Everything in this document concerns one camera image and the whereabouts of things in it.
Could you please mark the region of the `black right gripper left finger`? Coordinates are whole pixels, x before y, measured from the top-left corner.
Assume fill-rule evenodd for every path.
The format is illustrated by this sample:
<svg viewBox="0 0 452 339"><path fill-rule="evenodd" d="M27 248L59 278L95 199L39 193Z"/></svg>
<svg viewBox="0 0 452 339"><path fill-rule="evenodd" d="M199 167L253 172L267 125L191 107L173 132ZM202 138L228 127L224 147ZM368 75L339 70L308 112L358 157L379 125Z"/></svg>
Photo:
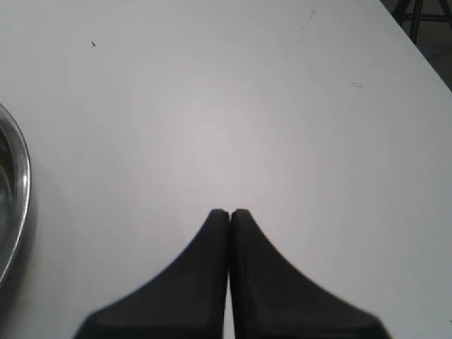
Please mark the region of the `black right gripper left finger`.
<svg viewBox="0 0 452 339"><path fill-rule="evenodd" d="M230 217L215 209L159 275L89 315L76 338L222 338Z"/></svg>

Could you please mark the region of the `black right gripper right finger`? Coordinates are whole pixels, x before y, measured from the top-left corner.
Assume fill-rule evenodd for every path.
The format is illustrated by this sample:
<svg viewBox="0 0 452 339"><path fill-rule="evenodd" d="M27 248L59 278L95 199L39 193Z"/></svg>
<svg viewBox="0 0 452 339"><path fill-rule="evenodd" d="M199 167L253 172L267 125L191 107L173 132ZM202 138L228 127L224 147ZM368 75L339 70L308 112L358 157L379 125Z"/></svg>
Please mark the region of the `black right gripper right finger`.
<svg viewBox="0 0 452 339"><path fill-rule="evenodd" d="M389 338L382 322L300 273L248 210L230 221L230 291L236 338Z"/></svg>

